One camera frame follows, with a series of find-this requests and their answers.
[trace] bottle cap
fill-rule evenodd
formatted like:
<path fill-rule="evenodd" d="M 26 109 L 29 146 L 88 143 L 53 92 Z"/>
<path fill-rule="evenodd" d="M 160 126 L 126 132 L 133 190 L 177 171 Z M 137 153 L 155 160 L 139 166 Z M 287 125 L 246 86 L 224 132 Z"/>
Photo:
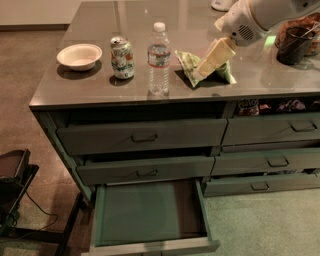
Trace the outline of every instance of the bottle cap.
<path fill-rule="evenodd" d="M 156 22 L 153 24 L 153 30 L 156 32 L 163 32 L 166 30 L 166 24 L 163 22 Z"/>

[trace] green light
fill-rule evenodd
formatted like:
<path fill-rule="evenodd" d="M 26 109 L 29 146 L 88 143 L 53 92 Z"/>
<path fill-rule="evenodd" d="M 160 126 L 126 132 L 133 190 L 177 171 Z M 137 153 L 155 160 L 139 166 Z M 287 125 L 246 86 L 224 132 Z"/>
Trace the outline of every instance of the green light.
<path fill-rule="evenodd" d="M 274 42 L 276 41 L 276 37 L 277 36 L 268 36 L 266 42 L 264 43 L 264 46 L 270 46 L 274 44 Z"/>

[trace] stainless steel countertop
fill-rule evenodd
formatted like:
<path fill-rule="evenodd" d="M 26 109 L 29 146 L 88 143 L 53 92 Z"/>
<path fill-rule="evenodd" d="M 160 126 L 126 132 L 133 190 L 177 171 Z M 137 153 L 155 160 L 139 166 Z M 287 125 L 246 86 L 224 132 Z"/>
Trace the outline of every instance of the stainless steel countertop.
<path fill-rule="evenodd" d="M 236 84 L 203 81 L 193 89 L 183 75 L 175 50 L 202 56 L 210 42 L 222 35 L 213 26 L 223 13 L 210 8 L 208 0 L 106 1 L 80 5 L 56 54 L 72 44 L 92 43 L 103 50 L 96 67 L 87 72 L 70 71 L 56 56 L 44 74 L 30 107 L 33 110 L 89 107 L 101 104 L 144 104 L 147 102 L 216 101 L 241 98 L 319 95 L 320 55 L 297 66 L 276 60 L 277 48 L 270 35 L 250 47 L 238 48 L 230 61 Z M 170 92 L 156 97 L 148 92 L 147 45 L 155 21 L 168 28 L 172 46 Z M 128 37 L 133 45 L 135 76 L 116 80 L 110 63 L 110 39 Z"/>

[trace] open drawer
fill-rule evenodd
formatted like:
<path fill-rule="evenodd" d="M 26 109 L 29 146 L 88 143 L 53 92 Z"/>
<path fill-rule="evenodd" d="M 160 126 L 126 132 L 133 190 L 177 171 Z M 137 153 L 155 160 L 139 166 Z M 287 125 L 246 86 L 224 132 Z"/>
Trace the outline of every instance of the open drawer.
<path fill-rule="evenodd" d="M 111 162 L 90 162 L 78 166 L 85 185 L 144 182 L 153 180 L 209 177 L 214 157 L 180 156 Z"/>
<path fill-rule="evenodd" d="M 220 145 L 226 124 L 206 118 L 70 125 L 57 134 L 69 155 L 104 154 Z"/>
<path fill-rule="evenodd" d="M 244 178 L 211 179 L 206 183 L 204 196 L 253 194 L 320 188 L 318 174 L 283 174 Z"/>
<path fill-rule="evenodd" d="M 89 253 L 165 256 L 214 252 L 196 180 L 100 186 Z"/>
<path fill-rule="evenodd" d="M 241 117 L 228 122 L 224 146 L 313 140 L 320 136 L 320 113 Z"/>
<path fill-rule="evenodd" d="M 307 168 L 320 168 L 318 144 L 312 148 L 221 153 L 216 157 L 212 176 Z"/>

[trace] green wrapper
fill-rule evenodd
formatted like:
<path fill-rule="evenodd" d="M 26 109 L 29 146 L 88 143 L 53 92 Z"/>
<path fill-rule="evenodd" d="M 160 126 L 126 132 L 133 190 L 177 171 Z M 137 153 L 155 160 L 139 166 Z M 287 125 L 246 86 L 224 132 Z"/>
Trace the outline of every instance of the green wrapper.
<path fill-rule="evenodd" d="M 175 54 L 180 61 L 184 74 L 189 78 L 192 86 L 196 87 L 201 80 L 195 79 L 192 73 L 197 68 L 198 63 L 201 61 L 201 58 L 189 52 L 175 51 Z M 216 69 L 214 73 L 229 84 L 236 83 L 234 77 L 231 74 L 229 61 L 223 64 L 220 68 Z"/>

